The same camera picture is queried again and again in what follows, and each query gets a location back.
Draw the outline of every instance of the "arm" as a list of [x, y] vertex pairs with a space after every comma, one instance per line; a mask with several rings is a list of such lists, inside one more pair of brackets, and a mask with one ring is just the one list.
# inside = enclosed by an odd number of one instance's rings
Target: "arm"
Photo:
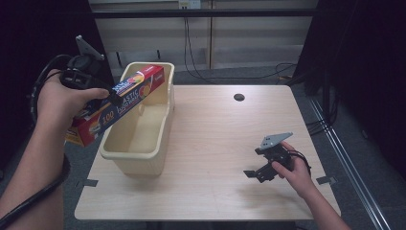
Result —
[[[66, 88], [60, 84], [58, 77], [59, 75], [50, 78], [39, 94], [38, 119], [33, 136], [0, 198], [0, 217], [60, 175], [65, 133], [72, 124], [73, 117], [86, 102], [108, 96], [107, 90], [104, 89]], [[10, 229], [14, 228], [63, 229], [61, 186], [10, 226]]]
[[[288, 150], [294, 150], [287, 143], [282, 144]], [[294, 166], [292, 172], [278, 162], [273, 162], [272, 167], [281, 178], [286, 178], [298, 195], [304, 199], [319, 228], [350, 229], [316, 188], [308, 174], [305, 162], [299, 157], [292, 157], [292, 161]]]

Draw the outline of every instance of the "beige plastic bin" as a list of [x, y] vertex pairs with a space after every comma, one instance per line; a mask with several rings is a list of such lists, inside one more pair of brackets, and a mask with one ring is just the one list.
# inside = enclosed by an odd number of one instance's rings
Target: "beige plastic bin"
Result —
[[164, 168], [174, 109], [174, 66], [164, 62], [133, 62], [126, 67], [121, 81], [149, 64], [164, 67], [165, 83], [107, 129], [99, 147], [101, 156], [113, 160], [125, 174], [159, 175]]

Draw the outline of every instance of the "red box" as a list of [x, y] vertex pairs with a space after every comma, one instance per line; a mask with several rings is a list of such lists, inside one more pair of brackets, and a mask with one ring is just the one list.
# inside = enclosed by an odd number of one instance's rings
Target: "red box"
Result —
[[103, 100], [100, 109], [95, 110], [92, 102], [88, 103], [74, 118], [66, 133], [66, 140], [83, 147], [89, 145], [164, 82], [162, 66], [148, 65], [137, 71], [113, 87], [123, 98], [121, 106]]

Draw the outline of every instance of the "wooden table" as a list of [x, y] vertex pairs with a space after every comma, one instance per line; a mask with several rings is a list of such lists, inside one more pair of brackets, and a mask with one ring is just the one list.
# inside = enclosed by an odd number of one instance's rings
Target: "wooden table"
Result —
[[[245, 100], [238, 102], [240, 93]], [[303, 153], [318, 189], [340, 214], [301, 112], [287, 86], [174, 85], [175, 109], [163, 173], [124, 175], [99, 154], [75, 215], [108, 220], [312, 219], [285, 179], [259, 183], [244, 170], [266, 159], [254, 149], [263, 137], [293, 132], [286, 141]]]

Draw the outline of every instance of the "human hand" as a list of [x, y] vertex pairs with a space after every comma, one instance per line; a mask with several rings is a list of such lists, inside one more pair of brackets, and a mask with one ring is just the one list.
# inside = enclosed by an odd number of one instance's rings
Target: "human hand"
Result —
[[[52, 70], [51, 76], [58, 70]], [[93, 99], [108, 97], [108, 91], [101, 88], [86, 90], [70, 89], [59, 81], [60, 74], [50, 77], [43, 85], [37, 102], [37, 124], [45, 123], [46, 126], [57, 127], [66, 131], [72, 120], [84, 105]]]
[[[286, 142], [281, 142], [281, 144], [287, 150], [295, 150]], [[301, 198], [305, 198], [307, 194], [313, 193], [313, 191], [317, 190], [317, 188], [311, 180], [304, 160], [302, 160], [300, 157], [292, 156], [292, 165], [293, 171], [291, 172], [279, 162], [272, 162], [272, 168], [274, 168], [274, 170], [278, 172], [280, 178], [286, 178], [293, 189], [296, 190], [298, 195]]]

